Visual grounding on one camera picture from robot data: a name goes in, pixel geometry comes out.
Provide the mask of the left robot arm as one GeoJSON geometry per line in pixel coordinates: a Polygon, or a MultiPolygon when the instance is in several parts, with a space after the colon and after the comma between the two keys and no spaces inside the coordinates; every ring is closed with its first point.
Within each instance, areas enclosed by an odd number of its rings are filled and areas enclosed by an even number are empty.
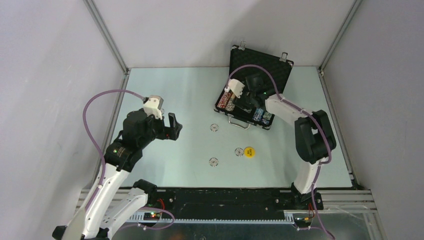
{"type": "Polygon", "coordinates": [[[68,225],[53,230],[55,240],[110,240],[140,209],[151,211],[156,219],[168,212],[158,196],[158,187],[143,179],[136,181],[128,194],[110,208],[121,184],[142,158],[144,148],[154,140],[175,141],[182,129],[174,113],[169,113],[170,125],[165,125],[162,97],[151,95],[142,101],[142,108],[127,114],[122,130],[105,150],[99,173],[80,209],[68,225]]]}

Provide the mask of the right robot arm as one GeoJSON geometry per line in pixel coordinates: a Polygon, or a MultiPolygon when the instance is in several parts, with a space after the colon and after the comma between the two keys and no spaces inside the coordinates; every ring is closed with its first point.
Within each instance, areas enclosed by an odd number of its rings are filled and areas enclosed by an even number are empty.
{"type": "Polygon", "coordinates": [[[184,130],[170,154],[187,164],[195,187],[278,187],[292,180],[291,204],[311,202],[321,166],[336,140],[325,111],[287,100],[284,81],[270,75],[233,75],[218,89],[211,81],[179,83],[167,97],[184,130]]]}

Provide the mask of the yellow big blind button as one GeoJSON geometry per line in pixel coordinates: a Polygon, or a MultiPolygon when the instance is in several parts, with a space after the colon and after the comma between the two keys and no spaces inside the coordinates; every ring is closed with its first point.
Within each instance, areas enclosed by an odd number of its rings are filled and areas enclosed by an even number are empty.
{"type": "Polygon", "coordinates": [[[256,155],[256,151],[253,147],[248,146],[243,150],[243,154],[247,158],[253,158],[256,155]]]}

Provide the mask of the black poker set case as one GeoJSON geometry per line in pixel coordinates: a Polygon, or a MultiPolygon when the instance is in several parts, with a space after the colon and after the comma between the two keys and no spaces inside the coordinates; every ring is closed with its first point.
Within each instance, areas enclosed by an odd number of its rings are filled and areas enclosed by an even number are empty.
{"type": "Polygon", "coordinates": [[[267,112],[265,100],[282,93],[286,87],[294,62],[287,59],[287,53],[274,56],[246,47],[242,41],[233,45],[229,57],[229,77],[240,81],[244,88],[240,97],[231,90],[223,90],[213,110],[250,126],[269,130],[274,115],[267,112]]]}

